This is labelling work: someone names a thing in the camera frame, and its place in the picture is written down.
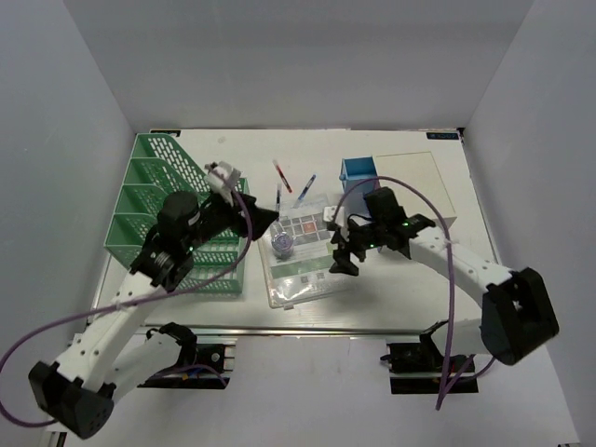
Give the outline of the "blue drawer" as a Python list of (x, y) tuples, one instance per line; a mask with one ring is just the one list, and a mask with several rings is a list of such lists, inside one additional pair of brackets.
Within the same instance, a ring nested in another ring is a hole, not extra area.
[(372, 181), (358, 186), (354, 193), (368, 194), (378, 186), (375, 180), (377, 171), (372, 156), (343, 158), (339, 180), (346, 192), (358, 182), (372, 179)]

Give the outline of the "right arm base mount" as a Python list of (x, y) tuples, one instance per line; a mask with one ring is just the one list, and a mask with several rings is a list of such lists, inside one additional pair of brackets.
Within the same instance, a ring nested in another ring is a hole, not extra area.
[[(440, 391), (443, 357), (436, 347), (429, 344), (429, 335), (423, 332), (422, 341), (386, 343), (386, 353), (380, 362), (389, 370), (389, 384), (392, 395), (431, 395)], [(465, 355), (451, 356), (449, 377), (452, 379), (467, 361)], [(476, 394), (478, 381), (472, 360), (455, 385), (452, 394)]]

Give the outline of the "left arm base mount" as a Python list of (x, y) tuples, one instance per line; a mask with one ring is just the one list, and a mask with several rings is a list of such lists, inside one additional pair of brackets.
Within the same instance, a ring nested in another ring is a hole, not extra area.
[(153, 335), (167, 335), (179, 347), (173, 366), (157, 372), (139, 388), (224, 390), (234, 369), (234, 345), (202, 343), (189, 328), (168, 323), (146, 331), (145, 340)]

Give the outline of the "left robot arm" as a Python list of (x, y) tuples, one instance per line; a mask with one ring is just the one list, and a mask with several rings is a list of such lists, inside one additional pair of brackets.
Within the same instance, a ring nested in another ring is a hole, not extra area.
[(114, 311), (96, 317), (53, 363), (39, 361), (30, 370), (40, 409), (86, 440), (136, 386), (157, 374), (196, 368), (196, 335), (177, 323), (148, 332), (128, 353), (123, 350), (161, 296), (175, 291), (194, 268), (194, 249), (225, 230), (257, 240), (278, 216), (241, 193), (230, 200), (211, 193), (204, 202), (187, 191), (169, 194), (112, 301)]

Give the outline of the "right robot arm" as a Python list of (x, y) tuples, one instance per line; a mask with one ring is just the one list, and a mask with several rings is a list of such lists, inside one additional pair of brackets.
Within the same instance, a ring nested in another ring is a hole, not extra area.
[(355, 277), (367, 251), (388, 248), (447, 278), (481, 310), (479, 318), (439, 322), (421, 333), (420, 358), (428, 369), (439, 372), (454, 355), (477, 354), (511, 366), (559, 334), (544, 279), (534, 269), (515, 271), (452, 242), (433, 220), (407, 215), (388, 187), (364, 201), (369, 215), (363, 224), (342, 207), (323, 211), (335, 247), (331, 273)]

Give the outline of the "purple tape roll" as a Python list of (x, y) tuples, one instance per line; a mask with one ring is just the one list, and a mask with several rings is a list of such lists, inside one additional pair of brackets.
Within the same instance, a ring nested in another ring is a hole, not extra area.
[(294, 239), (286, 232), (277, 233), (272, 236), (271, 247), (277, 258), (288, 259), (293, 254)]

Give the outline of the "clear plastic document pouch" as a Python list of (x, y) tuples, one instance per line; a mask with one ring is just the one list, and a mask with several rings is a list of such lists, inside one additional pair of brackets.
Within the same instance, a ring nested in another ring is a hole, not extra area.
[[(259, 240), (269, 306), (290, 309), (295, 305), (349, 291), (353, 278), (331, 274), (332, 234), (323, 222), (323, 210), (330, 205), (325, 194), (310, 196), (299, 208), (295, 200), (281, 202), (279, 218)], [(286, 232), (294, 239), (293, 254), (277, 258), (272, 236)]]

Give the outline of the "red pen with cap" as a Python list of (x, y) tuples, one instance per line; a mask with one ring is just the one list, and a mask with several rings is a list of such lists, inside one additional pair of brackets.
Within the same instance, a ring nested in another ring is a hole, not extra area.
[(284, 185), (284, 187), (286, 188), (286, 190), (288, 191), (288, 193), (292, 194), (293, 190), (291, 188), (291, 185), (285, 175), (285, 173), (283, 172), (281, 166), (279, 165), (278, 161), (276, 159), (273, 160), (273, 165), (274, 168), (276, 170), (276, 172), (278, 173), (278, 176), (282, 182), (282, 184)]

